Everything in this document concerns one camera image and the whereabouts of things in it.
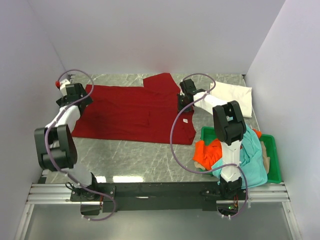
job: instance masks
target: blue cloth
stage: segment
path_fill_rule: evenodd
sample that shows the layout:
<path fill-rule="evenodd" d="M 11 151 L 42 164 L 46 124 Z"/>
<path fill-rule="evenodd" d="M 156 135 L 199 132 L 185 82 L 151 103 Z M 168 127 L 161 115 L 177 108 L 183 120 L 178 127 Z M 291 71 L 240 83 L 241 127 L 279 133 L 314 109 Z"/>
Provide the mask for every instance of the blue cloth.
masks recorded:
<path fill-rule="evenodd" d="M 243 135 L 240 161 L 240 167 L 246 177 L 249 188 L 260 186 L 267 182 L 268 176 L 263 163 L 261 144 L 257 134 L 248 125 L 246 125 L 246 132 Z M 212 166 L 212 169 L 222 165 L 221 158 Z M 221 169 L 212 172 L 212 174 L 219 178 Z M 243 177 L 242 188 L 246 188 Z"/>

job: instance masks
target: white wall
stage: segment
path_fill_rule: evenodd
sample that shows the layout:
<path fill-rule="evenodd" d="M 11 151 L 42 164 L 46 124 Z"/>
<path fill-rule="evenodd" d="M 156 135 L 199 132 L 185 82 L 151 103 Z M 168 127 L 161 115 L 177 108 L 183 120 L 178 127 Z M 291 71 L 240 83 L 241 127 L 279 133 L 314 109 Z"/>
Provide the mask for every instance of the white wall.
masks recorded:
<path fill-rule="evenodd" d="M 287 0 L 246 76 L 306 240 L 320 236 L 319 12 L 319 0 Z"/>
<path fill-rule="evenodd" d="M 33 132 L 58 111 L 64 68 L 26 0 L 3 0 L 0 23 L 0 239 L 11 240 L 41 172 Z"/>
<path fill-rule="evenodd" d="M 246 74 L 284 0 L 28 0 L 66 69 Z"/>

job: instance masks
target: gray marble surface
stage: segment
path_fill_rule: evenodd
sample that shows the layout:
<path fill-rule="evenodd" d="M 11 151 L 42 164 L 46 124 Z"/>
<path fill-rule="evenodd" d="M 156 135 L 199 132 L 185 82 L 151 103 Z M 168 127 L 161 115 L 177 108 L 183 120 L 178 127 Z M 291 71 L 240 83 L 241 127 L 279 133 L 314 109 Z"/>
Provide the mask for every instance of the gray marble surface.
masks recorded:
<path fill-rule="evenodd" d="M 92 75 L 96 85 L 104 86 L 143 86 L 143 79 L 154 74 L 100 74 Z M 172 74 L 179 83 L 187 74 Z M 216 81 L 245 86 L 240 74 L 210 74 Z M 207 90 L 211 80 L 205 76 L 193 76 L 197 88 Z M 83 75 L 72 76 L 72 81 L 85 87 L 90 81 Z M 192 157 L 195 143 L 200 140 L 201 128 L 213 127 L 213 117 L 205 110 L 195 108 L 193 126 L 196 135 L 192 145 L 175 145 L 178 159 L 188 168 L 196 170 Z M 254 129 L 259 129 L 256 116 L 246 118 L 245 122 Z M 194 174 L 181 168 L 170 151 L 169 144 L 135 142 L 126 140 L 100 140 L 74 137 L 78 152 L 78 162 L 98 177 L 107 182 L 196 182 L 216 181 L 211 175 Z M 47 175 L 46 183 L 65 183 L 68 178 L 57 172 Z"/>

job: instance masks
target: orange cloth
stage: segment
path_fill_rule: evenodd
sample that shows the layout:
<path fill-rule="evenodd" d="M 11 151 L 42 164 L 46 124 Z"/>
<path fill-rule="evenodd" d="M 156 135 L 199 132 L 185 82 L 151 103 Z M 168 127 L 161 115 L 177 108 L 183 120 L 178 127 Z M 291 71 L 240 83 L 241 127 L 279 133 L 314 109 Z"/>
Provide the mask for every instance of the orange cloth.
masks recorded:
<path fill-rule="evenodd" d="M 258 138 L 262 136 L 260 131 L 253 129 Z M 210 170 L 211 167 L 222 158 L 221 142 L 216 138 L 208 146 L 205 145 L 205 141 L 201 140 L 195 143 L 195 151 L 193 160 L 204 166 L 206 170 Z"/>

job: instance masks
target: folded white towel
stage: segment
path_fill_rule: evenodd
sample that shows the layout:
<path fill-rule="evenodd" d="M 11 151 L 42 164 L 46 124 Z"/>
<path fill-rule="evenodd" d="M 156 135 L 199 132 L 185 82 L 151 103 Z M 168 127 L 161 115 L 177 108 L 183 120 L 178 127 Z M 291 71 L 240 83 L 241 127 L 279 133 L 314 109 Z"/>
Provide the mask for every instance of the folded white towel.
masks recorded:
<path fill-rule="evenodd" d="M 222 82 L 216 82 L 215 88 L 210 94 L 221 100 L 230 102 L 237 101 L 240 105 L 242 115 L 245 118 L 252 118 L 252 87 L 232 85 Z"/>

